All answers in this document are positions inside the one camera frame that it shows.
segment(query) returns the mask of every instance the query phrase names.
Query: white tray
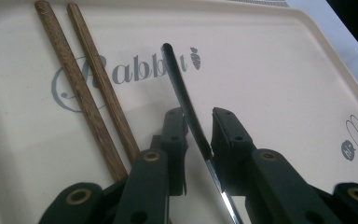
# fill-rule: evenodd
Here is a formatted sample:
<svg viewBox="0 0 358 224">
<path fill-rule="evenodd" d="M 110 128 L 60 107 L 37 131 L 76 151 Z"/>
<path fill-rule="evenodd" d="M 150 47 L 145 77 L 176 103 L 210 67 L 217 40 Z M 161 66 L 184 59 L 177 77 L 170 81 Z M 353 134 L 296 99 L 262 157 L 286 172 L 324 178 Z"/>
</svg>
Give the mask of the white tray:
<svg viewBox="0 0 358 224">
<path fill-rule="evenodd" d="M 82 68 L 66 1 L 51 2 Z M 208 139 L 212 109 L 223 107 L 257 147 L 281 152 L 313 186 L 332 192 L 336 183 L 358 182 L 358 123 L 351 117 L 358 118 L 358 84 L 302 12 L 234 2 L 77 2 L 140 148 L 161 133 L 164 113 L 179 106 L 168 76 L 154 77 L 153 61 L 162 71 L 159 48 L 169 42 L 178 61 L 184 57 L 183 76 Z M 199 70 L 190 48 L 198 50 Z M 147 63 L 151 77 L 136 81 L 134 62 L 141 72 Z M 116 82 L 124 80 L 124 66 L 131 81 L 115 83 L 117 66 Z M 92 76 L 88 83 L 103 106 Z M 76 100 L 64 96 L 72 93 L 34 2 L 0 1 L 0 223 L 36 223 L 77 182 L 113 183 L 83 115 L 68 109 L 77 110 Z M 100 111 L 124 158 L 106 109 Z M 188 194 L 171 198 L 172 222 L 229 223 L 192 135 L 187 139 Z M 356 149 L 352 160 L 341 151 L 345 140 Z M 246 217 L 243 198 L 236 202 Z"/>
</svg>

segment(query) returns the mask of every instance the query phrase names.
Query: carrot logo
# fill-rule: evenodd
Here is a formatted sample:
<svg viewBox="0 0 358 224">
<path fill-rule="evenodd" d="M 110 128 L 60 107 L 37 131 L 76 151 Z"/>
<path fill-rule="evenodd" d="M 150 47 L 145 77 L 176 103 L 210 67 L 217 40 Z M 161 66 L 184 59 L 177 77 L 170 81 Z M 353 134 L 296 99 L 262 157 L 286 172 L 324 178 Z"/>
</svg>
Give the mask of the carrot logo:
<svg viewBox="0 0 358 224">
<path fill-rule="evenodd" d="M 200 56 L 197 54 L 198 50 L 196 48 L 190 48 L 191 49 L 191 61 L 193 61 L 194 67 L 199 70 L 201 67 L 201 59 Z"/>
</svg>

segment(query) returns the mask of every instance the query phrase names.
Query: black plastic part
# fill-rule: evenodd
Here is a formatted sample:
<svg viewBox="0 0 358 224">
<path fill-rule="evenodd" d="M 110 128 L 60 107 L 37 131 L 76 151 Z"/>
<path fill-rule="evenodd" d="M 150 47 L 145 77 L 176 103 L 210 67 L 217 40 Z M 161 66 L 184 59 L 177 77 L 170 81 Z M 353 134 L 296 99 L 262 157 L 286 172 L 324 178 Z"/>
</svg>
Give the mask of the black plastic part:
<svg viewBox="0 0 358 224">
<path fill-rule="evenodd" d="M 103 190 L 102 209 L 104 210 L 104 216 L 101 224 L 110 224 L 113 222 L 126 183 L 127 177 Z"/>
<path fill-rule="evenodd" d="M 183 192 L 186 194 L 187 133 L 188 128 L 181 107 L 168 111 L 162 129 L 161 149 L 168 155 L 171 196 L 180 196 Z"/>
<path fill-rule="evenodd" d="M 280 153 L 258 149 L 252 153 L 249 165 L 254 190 L 258 190 L 265 201 L 273 223 L 341 223 Z M 264 211 L 257 210 L 250 217 L 263 218 L 264 215 Z"/>
<path fill-rule="evenodd" d="M 103 190 L 92 183 L 78 183 L 63 190 L 45 214 L 40 224 L 90 224 L 103 218 Z"/>
<path fill-rule="evenodd" d="M 222 185 L 222 191 L 231 196 L 244 196 L 248 189 L 246 166 L 244 165 L 256 150 L 251 136 L 231 111 L 213 109 L 213 162 Z"/>
<path fill-rule="evenodd" d="M 162 150 L 142 151 L 132 166 L 114 224 L 167 224 L 168 159 Z"/>
<path fill-rule="evenodd" d="M 345 223 L 358 223 L 358 184 L 336 185 L 332 201 Z"/>
</svg>

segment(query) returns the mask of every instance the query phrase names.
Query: chopsticks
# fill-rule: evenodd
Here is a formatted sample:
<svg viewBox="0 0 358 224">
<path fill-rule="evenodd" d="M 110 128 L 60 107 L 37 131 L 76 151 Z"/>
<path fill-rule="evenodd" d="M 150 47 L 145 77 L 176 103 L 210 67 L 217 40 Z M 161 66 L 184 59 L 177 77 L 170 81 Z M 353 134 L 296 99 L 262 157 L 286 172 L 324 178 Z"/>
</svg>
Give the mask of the chopsticks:
<svg viewBox="0 0 358 224">
<path fill-rule="evenodd" d="M 77 4 L 69 3 L 67 11 L 69 18 L 75 27 L 76 34 L 80 40 L 83 51 L 86 53 L 92 74 L 98 81 L 110 118 L 115 124 L 118 136 L 123 144 L 124 150 L 127 153 L 127 157 L 129 158 L 130 163 L 133 164 L 136 155 L 139 153 L 139 148 L 136 145 L 130 125 L 124 116 L 124 112 L 120 106 L 118 98 L 116 97 L 112 84 L 109 81 L 106 70 L 103 68 L 103 62 L 101 61 L 98 50 L 92 40 L 87 24 L 84 21 Z"/>
<path fill-rule="evenodd" d="M 124 177 L 126 177 L 127 171 L 121 161 L 121 158 L 119 157 L 118 153 L 117 153 L 117 149 L 115 147 L 115 144 L 112 141 L 112 138 L 109 135 L 109 132 L 106 129 L 106 126 L 104 125 L 102 116 L 100 114 L 100 112 L 98 111 L 97 105 L 95 104 L 90 90 L 87 87 L 86 81 L 84 80 L 80 68 L 78 67 L 77 63 L 76 63 L 76 58 L 73 54 L 73 52 L 71 51 L 71 48 L 69 47 L 68 41 L 65 38 L 65 35 L 62 31 L 62 28 L 51 8 L 51 5 L 49 4 L 49 2 L 47 1 L 36 1 L 34 3 L 34 7 L 37 11 L 37 13 L 39 14 L 39 17 L 45 27 L 46 33 L 48 34 L 48 38 L 50 39 L 50 42 L 57 54 L 58 59 L 60 60 L 60 63 L 62 65 L 63 71 L 66 74 L 66 77 L 68 78 L 68 81 L 72 87 L 72 90 L 74 91 L 74 94 L 76 96 L 76 99 L 79 103 L 79 106 L 81 108 L 81 110 L 83 111 L 83 115 L 89 125 L 89 129 L 91 130 L 95 141 L 97 142 L 98 148 L 101 151 L 101 154 L 103 155 L 103 159 L 106 163 L 106 166 L 112 176 L 112 178 L 115 181 L 118 181 Z M 74 13 L 70 13 L 72 14 L 72 16 L 74 16 L 74 20 L 78 21 L 78 13 L 74 10 Z M 80 28 L 82 28 L 82 30 L 87 30 L 88 34 L 85 34 L 83 36 L 85 36 L 87 39 L 82 45 L 86 45 L 87 43 L 92 42 L 91 37 L 90 37 L 90 33 L 88 32 L 88 29 L 84 24 L 80 24 Z M 130 127 L 127 123 L 127 121 L 125 120 L 124 117 L 124 113 L 122 112 L 121 107 L 119 106 L 118 103 L 118 99 L 115 96 L 114 92 L 113 92 L 113 88 L 110 87 L 109 89 L 109 80 L 106 78 L 103 79 L 103 72 L 101 72 L 101 70 L 103 69 L 103 66 L 101 67 L 102 63 L 101 61 L 99 61 L 99 55 L 98 55 L 98 51 L 95 48 L 95 45 L 90 44 L 87 45 L 89 46 L 89 48 L 86 48 L 86 52 L 87 52 L 87 57 L 89 59 L 89 63 L 90 63 L 90 67 L 92 69 L 93 75 L 96 76 L 97 74 L 101 74 L 101 77 L 98 78 L 99 82 L 100 82 L 100 86 L 102 89 L 104 89 L 103 91 L 103 95 L 104 95 L 104 99 L 108 104 L 109 107 L 109 112 L 112 114 L 114 114 L 113 117 L 115 117 L 115 119 L 117 120 L 115 122 L 116 123 L 120 123 L 120 126 L 118 128 L 118 132 L 123 136 L 131 136 L 131 138 L 129 137 L 129 141 L 133 141 L 129 144 L 126 145 L 131 145 L 131 153 L 129 156 L 129 159 L 131 161 L 133 161 L 134 156 L 136 155 L 137 151 L 139 151 L 138 147 L 134 147 L 136 146 L 135 140 L 133 139 L 132 134 L 129 134 L 131 132 Z"/>
</svg>

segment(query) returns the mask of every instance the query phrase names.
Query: metal blade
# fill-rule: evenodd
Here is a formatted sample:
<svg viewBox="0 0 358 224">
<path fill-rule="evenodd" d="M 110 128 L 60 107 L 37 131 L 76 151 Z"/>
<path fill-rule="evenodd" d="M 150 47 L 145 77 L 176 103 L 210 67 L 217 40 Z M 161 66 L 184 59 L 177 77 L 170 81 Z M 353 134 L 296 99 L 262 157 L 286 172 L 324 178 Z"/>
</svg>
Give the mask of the metal blade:
<svg viewBox="0 0 358 224">
<path fill-rule="evenodd" d="M 217 177 L 214 164 L 212 161 L 212 149 L 209 145 L 208 141 L 203 134 L 202 128 L 200 126 L 200 122 L 197 118 L 196 112 L 191 104 L 190 97 L 188 96 L 185 82 L 182 79 L 181 72 L 179 70 L 178 63 L 175 59 L 175 55 L 173 53 L 172 46 L 170 44 L 164 44 L 161 47 L 162 58 L 164 59 L 168 75 L 170 77 L 173 89 L 175 90 L 176 97 L 178 98 L 179 104 L 182 107 L 182 111 L 185 115 L 185 119 L 187 124 L 194 135 L 196 143 L 200 149 L 203 159 L 205 159 L 205 163 L 208 167 L 208 170 L 212 176 L 212 179 L 219 190 L 223 201 L 227 207 L 228 212 L 231 215 L 231 218 L 235 224 L 242 224 L 241 217 L 237 211 L 237 208 L 232 201 L 232 198 L 222 192 L 222 188 L 220 185 L 219 178 Z"/>
</svg>

